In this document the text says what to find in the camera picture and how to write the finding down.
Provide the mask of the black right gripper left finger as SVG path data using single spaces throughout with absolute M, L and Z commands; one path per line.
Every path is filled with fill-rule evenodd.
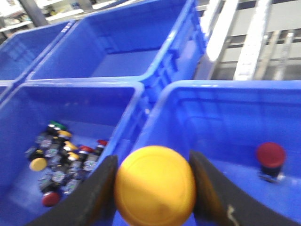
M 117 168 L 117 155 L 106 156 L 64 201 L 27 225 L 111 226 L 116 212 L 113 194 Z

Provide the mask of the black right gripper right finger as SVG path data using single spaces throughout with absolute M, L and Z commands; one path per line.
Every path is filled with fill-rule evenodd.
M 195 221 L 200 226 L 297 226 L 248 195 L 201 152 L 190 150 L 189 165 L 196 181 Z

